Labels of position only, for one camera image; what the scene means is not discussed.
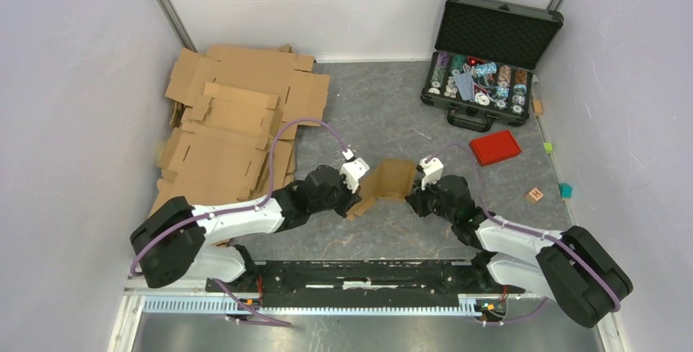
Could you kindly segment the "brown cardboard box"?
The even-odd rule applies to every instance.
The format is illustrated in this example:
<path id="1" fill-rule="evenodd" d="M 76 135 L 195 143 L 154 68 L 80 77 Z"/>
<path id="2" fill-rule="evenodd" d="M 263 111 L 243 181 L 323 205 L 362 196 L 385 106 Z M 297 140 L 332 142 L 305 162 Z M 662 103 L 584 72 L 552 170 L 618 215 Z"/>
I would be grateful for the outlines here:
<path id="1" fill-rule="evenodd" d="M 353 221 L 363 216 L 378 199 L 404 202 L 412 191 L 417 164 L 410 160 L 386 158 L 360 181 L 361 200 L 347 212 Z"/>

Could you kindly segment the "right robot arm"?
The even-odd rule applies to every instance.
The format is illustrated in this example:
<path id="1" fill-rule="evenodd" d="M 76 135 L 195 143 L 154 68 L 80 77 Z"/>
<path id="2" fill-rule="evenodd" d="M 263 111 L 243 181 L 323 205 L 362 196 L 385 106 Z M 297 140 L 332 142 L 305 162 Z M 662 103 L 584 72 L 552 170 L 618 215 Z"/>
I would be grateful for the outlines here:
<path id="1" fill-rule="evenodd" d="M 472 283 L 483 293 L 513 286 L 554 301 L 575 323 L 594 327 L 620 309 L 632 280 L 585 228 L 536 229 L 485 210 L 467 180 L 444 176 L 414 182 L 406 202 L 414 212 L 449 222 L 456 238 L 479 250 Z"/>

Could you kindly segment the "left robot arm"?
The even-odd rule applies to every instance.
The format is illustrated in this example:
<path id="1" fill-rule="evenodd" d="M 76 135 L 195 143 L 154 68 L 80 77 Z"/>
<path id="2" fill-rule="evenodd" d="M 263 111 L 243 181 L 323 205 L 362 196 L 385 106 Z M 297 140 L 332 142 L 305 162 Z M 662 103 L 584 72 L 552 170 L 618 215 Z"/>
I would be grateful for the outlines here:
<path id="1" fill-rule="evenodd" d="M 361 158 L 339 169 L 320 165 L 303 180 L 242 203 L 204 206 L 183 196 L 170 198 L 131 234 L 136 253 L 131 272 L 150 288 L 182 278 L 216 278 L 236 292 L 248 292 L 257 281 L 252 258 L 240 245 L 220 243 L 295 229 L 321 212 L 344 217 L 360 201 L 360 179 L 368 171 Z"/>

